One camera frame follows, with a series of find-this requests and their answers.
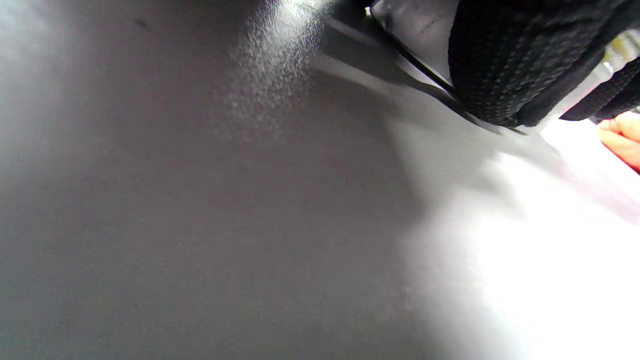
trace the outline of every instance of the finger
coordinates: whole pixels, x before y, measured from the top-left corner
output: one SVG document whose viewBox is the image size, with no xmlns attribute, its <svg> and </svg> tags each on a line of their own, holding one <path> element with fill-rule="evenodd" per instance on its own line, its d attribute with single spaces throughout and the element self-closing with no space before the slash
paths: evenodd
<svg viewBox="0 0 640 360">
<path fill-rule="evenodd" d="M 632 168 L 640 169 L 640 143 L 610 131 L 598 132 L 602 143 Z"/>
<path fill-rule="evenodd" d="M 609 121 L 609 130 L 640 142 L 640 115 L 631 112 L 622 113 Z"/>
</svg>

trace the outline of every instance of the gray surface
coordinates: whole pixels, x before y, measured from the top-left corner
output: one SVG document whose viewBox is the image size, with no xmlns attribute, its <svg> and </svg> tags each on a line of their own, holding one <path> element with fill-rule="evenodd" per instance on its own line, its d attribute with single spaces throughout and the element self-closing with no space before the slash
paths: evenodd
<svg viewBox="0 0 640 360">
<path fill-rule="evenodd" d="M 449 32 L 458 0 L 377 0 L 371 8 L 380 24 L 431 71 L 449 79 Z"/>
<path fill-rule="evenodd" d="M 330 3 L 0 2 L 3 360 L 633 343 L 614 320 L 638 319 L 640 252 L 597 242 L 609 214 L 563 216 L 589 203 L 551 186 L 548 147 L 406 86 L 384 47 L 323 25 Z"/>
</svg>

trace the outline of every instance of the hand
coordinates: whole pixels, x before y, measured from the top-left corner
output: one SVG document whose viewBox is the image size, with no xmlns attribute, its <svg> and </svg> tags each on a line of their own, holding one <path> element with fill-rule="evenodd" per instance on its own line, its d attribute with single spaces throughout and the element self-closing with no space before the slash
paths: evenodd
<svg viewBox="0 0 640 360">
<path fill-rule="evenodd" d="M 640 115 L 623 113 L 599 123 L 602 143 L 636 172 L 640 172 Z"/>
</svg>

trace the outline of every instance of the gray panel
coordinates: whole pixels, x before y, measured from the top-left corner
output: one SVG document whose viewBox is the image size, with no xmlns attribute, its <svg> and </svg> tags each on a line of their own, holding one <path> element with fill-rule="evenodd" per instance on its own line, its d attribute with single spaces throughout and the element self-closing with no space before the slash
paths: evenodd
<svg viewBox="0 0 640 360">
<path fill-rule="evenodd" d="M 590 202 L 549 146 L 458 116 L 334 10 L 0 2 L 3 360 L 572 358 L 634 339 L 640 252 L 597 241 L 625 223 L 579 227 Z"/>
</svg>

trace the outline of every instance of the black mesh fabric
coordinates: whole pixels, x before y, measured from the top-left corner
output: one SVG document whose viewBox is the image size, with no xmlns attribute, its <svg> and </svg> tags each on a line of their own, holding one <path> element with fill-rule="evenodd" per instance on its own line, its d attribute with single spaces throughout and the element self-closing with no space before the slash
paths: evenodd
<svg viewBox="0 0 640 360">
<path fill-rule="evenodd" d="M 449 39 L 451 81 L 492 124 L 532 126 L 640 17 L 640 0 L 461 0 Z"/>
<path fill-rule="evenodd" d="M 640 72 L 640 58 L 628 63 L 613 77 L 600 84 L 578 104 L 567 111 L 561 119 L 582 120 L 600 111 L 618 95 L 631 82 L 631 79 Z"/>
<path fill-rule="evenodd" d="M 640 106 L 640 74 L 636 74 L 629 84 L 596 115 L 600 119 L 613 119 L 638 106 Z"/>
</svg>

